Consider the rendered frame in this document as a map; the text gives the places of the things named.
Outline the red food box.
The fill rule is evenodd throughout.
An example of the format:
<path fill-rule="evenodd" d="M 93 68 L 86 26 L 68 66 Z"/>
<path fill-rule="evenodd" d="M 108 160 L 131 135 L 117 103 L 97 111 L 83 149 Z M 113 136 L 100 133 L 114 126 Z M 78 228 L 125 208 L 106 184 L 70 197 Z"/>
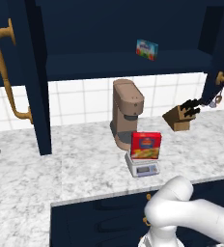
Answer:
<path fill-rule="evenodd" d="M 160 132 L 132 132 L 130 156 L 132 159 L 158 159 Z"/>

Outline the grey digital scale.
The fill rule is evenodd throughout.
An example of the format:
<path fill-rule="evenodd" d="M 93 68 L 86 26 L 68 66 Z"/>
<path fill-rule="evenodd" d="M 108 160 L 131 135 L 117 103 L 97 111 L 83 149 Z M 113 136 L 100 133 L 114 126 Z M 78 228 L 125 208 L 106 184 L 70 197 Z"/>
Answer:
<path fill-rule="evenodd" d="M 128 169 L 134 178 L 148 177 L 159 174 L 159 168 L 156 160 L 150 159 L 132 159 L 127 151 L 125 160 Z"/>

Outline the blue and white food box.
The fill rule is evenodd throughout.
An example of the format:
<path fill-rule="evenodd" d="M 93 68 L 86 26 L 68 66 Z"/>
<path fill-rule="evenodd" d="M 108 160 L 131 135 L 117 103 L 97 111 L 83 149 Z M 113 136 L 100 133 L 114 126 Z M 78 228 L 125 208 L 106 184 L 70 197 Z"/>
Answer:
<path fill-rule="evenodd" d="M 138 40 L 136 44 L 136 54 L 154 61 L 158 53 L 158 45 L 156 43 L 144 40 Z"/>

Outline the navy base cabinet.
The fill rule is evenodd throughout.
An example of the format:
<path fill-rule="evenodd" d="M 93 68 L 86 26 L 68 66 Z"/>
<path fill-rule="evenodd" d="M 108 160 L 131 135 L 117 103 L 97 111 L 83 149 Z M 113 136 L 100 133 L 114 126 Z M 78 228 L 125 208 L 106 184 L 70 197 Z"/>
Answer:
<path fill-rule="evenodd" d="M 148 227 L 143 223 L 147 193 L 95 200 L 51 209 L 50 247 L 137 247 Z M 191 197 L 224 206 L 224 179 L 194 184 Z M 218 242 L 178 227 L 184 247 L 210 247 Z"/>

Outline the brown coffee machine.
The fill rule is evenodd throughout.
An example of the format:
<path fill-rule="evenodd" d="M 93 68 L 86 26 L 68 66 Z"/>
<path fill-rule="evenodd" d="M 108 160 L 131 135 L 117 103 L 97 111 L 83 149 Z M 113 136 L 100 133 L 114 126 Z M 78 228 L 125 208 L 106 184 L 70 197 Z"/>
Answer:
<path fill-rule="evenodd" d="M 131 133 L 137 130 L 138 116 L 143 113 L 144 96 L 128 79 L 113 82 L 113 112 L 110 129 L 116 145 L 128 151 Z"/>

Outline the wooden knife block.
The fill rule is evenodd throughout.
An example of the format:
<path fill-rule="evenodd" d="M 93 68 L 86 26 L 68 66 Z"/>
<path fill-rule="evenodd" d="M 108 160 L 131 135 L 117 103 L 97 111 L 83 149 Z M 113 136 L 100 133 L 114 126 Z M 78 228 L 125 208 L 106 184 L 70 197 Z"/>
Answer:
<path fill-rule="evenodd" d="M 173 131 L 185 131 L 190 128 L 190 122 L 200 113 L 200 100 L 189 99 L 182 105 L 177 105 L 165 114 L 162 118 Z"/>

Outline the grey hanging kitchen tool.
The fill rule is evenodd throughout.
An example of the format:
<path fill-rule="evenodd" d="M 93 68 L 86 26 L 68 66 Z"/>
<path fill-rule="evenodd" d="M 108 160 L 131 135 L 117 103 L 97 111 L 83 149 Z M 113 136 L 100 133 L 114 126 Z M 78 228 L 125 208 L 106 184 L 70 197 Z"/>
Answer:
<path fill-rule="evenodd" d="M 211 101 L 209 104 L 210 108 L 216 108 L 218 104 L 220 104 L 222 100 L 222 91 L 214 98 L 214 101 Z"/>

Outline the navy wall cabinet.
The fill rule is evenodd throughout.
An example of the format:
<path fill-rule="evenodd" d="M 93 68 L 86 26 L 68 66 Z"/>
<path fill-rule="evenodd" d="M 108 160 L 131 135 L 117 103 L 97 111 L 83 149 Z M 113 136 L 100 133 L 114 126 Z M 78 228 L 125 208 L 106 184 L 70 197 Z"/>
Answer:
<path fill-rule="evenodd" d="M 36 0 L 41 7 L 50 80 L 205 71 L 198 48 L 205 0 Z M 154 61 L 138 40 L 158 45 Z"/>

